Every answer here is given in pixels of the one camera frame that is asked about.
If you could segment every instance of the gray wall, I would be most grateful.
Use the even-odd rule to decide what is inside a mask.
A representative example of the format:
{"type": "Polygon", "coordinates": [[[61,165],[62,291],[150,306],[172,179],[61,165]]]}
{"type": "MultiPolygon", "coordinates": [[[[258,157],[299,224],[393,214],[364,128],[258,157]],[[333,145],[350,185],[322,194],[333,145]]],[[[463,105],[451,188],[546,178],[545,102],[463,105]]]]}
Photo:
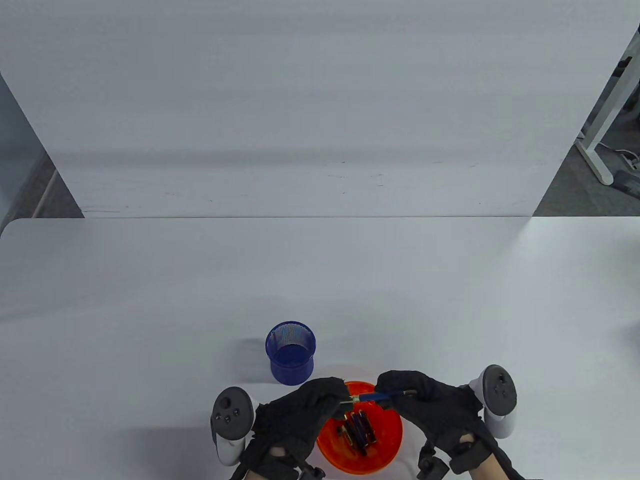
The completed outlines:
{"type": "Polygon", "coordinates": [[[0,227],[44,153],[40,140],[0,76],[0,227]]]}

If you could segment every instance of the blue mesh cup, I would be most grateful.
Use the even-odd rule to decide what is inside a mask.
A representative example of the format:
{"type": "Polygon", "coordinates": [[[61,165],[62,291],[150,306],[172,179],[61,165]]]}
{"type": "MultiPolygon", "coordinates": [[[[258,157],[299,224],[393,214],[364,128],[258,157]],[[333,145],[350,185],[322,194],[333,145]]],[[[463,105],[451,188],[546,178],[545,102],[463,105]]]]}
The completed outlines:
{"type": "Polygon", "coordinates": [[[271,373],[284,385],[299,385],[314,371],[316,336],[300,322],[283,322],[271,329],[264,343],[271,373]]]}

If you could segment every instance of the human arm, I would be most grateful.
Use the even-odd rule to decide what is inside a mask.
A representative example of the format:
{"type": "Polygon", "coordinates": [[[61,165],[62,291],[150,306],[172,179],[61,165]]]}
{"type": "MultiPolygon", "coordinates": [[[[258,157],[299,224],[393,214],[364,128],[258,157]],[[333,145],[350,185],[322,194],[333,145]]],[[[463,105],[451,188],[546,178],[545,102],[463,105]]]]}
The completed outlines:
{"type": "Polygon", "coordinates": [[[448,470],[442,460],[434,457],[437,447],[451,457],[449,466],[455,474],[473,471],[479,476],[474,480],[493,480],[487,475],[496,475],[496,480],[524,480],[480,419],[483,404],[468,385],[453,387],[417,371],[389,371],[378,377],[376,391],[395,390],[417,391],[412,397],[393,397],[388,406],[427,437],[418,462],[423,477],[439,480],[448,470]],[[473,435],[473,441],[461,443],[467,434],[473,435]],[[492,456],[505,476],[499,476],[492,456]]]}
{"type": "MultiPolygon", "coordinates": [[[[460,443],[473,443],[475,440],[476,438],[473,434],[467,433],[460,438],[460,443]]],[[[472,480],[509,480],[494,454],[489,455],[477,468],[469,470],[469,475],[471,475],[472,480]]]]}
{"type": "MultiPolygon", "coordinates": [[[[282,447],[271,447],[269,449],[269,455],[271,455],[272,457],[284,457],[286,454],[287,453],[285,452],[285,449],[282,447]]],[[[258,475],[255,472],[249,471],[246,477],[244,478],[244,480],[268,480],[268,479],[266,479],[262,475],[258,475]]]]}

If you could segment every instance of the white vr controller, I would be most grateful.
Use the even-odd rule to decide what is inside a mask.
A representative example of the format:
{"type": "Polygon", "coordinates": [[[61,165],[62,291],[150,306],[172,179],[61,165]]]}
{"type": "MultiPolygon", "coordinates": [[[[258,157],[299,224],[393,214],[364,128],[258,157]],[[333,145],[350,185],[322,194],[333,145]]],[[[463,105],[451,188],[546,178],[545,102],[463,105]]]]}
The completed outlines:
{"type": "MultiPolygon", "coordinates": [[[[468,383],[484,406],[484,423],[495,438],[507,438],[515,429],[516,390],[509,373],[489,365],[468,383]]],[[[211,413],[211,434],[218,458],[231,467],[246,447],[259,403],[240,387],[223,390],[211,413]]]]}

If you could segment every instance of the wrist strap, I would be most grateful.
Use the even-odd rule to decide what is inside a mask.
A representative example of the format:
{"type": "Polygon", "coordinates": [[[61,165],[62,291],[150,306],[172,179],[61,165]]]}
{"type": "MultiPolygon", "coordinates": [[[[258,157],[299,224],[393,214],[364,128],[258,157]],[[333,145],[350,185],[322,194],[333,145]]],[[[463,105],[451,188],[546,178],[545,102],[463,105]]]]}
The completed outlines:
{"type": "Polygon", "coordinates": [[[451,458],[449,466],[452,472],[460,475],[463,472],[475,470],[482,462],[489,458],[491,453],[491,450],[485,447],[484,443],[476,441],[471,445],[471,448],[451,458]]]}

